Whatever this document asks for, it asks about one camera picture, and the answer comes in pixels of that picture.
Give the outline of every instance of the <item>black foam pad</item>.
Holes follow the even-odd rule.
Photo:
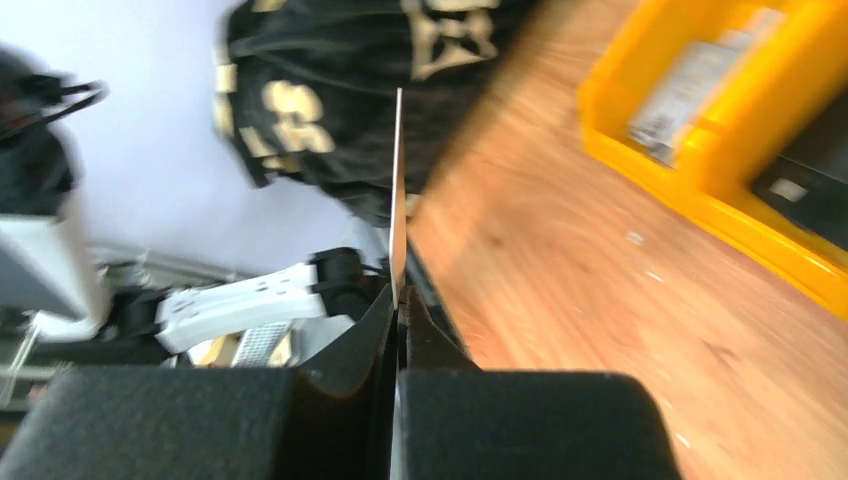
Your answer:
[[[603,373],[401,373],[406,480],[680,479],[634,379]]]
[[[3,480],[276,478],[288,369],[60,373],[0,462]]]

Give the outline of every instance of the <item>gold print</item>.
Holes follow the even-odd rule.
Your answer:
[[[282,170],[286,173],[298,173],[300,165],[293,158],[288,157],[266,157],[262,159],[262,166],[268,170]]]
[[[218,71],[216,75],[215,91],[218,93],[233,93],[236,91],[236,65],[230,62],[227,46],[222,45],[215,49],[215,65]]]
[[[324,116],[321,100],[306,85],[272,81],[262,91],[265,106],[277,115],[274,132],[288,152],[335,150],[332,137],[317,122]]]
[[[215,96],[215,126],[218,131],[227,135],[233,136],[233,109],[230,106],[230,101],[226,95]]]
[[[491,60],[498,55],[491,41],[494,27],[488,10],[496,8],[500,0],[426,0],[436,15],[465,12],[464,21],[430,17],[424,12],[424,1],[400,0],[412,33],[413,80],[425,80],[440,70]],[[473,42],[477,51],[464,47],[463,40]],[[434,58],[440,42],[442,52]]]
[[[256,0],[253,2],[251,10],[258,13],[273,12],[282,7],[284,3],[286,3],[286,0]]]
[[[244,140],[244,144],[250,150],[250,155],[253,158],[270,157],[277,154],[273,148],[265,143],[265,140],[262,140],[259,132],[253,127],[239,128],[239,133],[241,133],[241,139]]]

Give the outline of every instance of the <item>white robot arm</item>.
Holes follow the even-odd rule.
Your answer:
[[[358,320],[387,280],[352,249],[211,288],[114,292],[85,244],[73,168],[48,114],[65,87],[0,50],[0,305],[37,312],[40,353],[84,363],[152,362],[229,333],[297,319]]]

